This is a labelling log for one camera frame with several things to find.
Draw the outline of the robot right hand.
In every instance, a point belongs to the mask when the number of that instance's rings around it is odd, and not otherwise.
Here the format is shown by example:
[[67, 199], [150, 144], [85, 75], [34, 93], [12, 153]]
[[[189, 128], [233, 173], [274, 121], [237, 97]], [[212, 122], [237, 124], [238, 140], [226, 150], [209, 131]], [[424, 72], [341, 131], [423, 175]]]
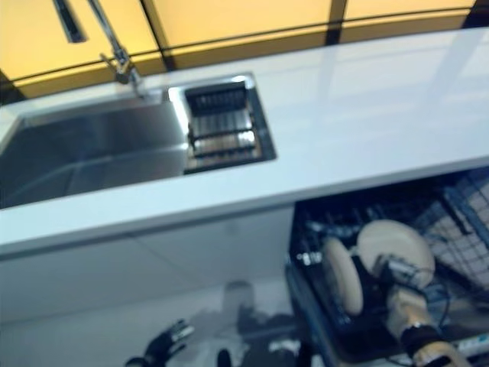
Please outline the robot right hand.
[[373, 271], [380, 283], [408, 287], [415, 291], [425, 289], [434, 278], [432, 269], [420, 268], [395, 255], [378, 256]]

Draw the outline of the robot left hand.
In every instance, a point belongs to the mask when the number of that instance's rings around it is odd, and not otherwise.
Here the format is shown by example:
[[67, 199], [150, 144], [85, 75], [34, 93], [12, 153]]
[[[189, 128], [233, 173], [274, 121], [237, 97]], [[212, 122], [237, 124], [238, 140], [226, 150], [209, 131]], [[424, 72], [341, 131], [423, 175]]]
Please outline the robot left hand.
[[141, 356], [130, 357], [124, 366], [165, 366], [186, 347], [186, 340], [194, 332], [193, 325], [180, 319], [154, 337]]

